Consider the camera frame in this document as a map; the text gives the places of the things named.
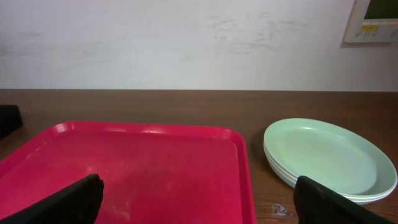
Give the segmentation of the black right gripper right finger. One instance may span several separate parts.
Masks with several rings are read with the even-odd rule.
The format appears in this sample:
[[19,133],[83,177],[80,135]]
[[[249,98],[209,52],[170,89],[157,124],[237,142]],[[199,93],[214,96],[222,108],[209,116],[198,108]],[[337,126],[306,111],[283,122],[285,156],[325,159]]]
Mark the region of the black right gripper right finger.
[[299,224],[394,224],[306,176],[297,179],[294,205]]

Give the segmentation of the light green plate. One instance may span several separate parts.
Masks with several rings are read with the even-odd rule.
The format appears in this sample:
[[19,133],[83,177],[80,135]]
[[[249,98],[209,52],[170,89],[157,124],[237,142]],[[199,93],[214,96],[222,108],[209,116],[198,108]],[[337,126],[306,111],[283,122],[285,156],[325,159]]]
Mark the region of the light green plate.
[[264,150],[294,179],[307,176],[345,197],[380,197],[397,186],[396,168],[377,146],[323,121],[276,121],[264,132]]

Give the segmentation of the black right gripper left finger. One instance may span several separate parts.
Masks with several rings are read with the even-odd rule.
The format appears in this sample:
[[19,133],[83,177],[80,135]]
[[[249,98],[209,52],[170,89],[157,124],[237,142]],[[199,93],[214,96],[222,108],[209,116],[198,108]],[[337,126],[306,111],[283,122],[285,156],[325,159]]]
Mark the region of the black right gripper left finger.
[[6,218],[1,224],[94,224],[103,200],[104,182],[90,174]]

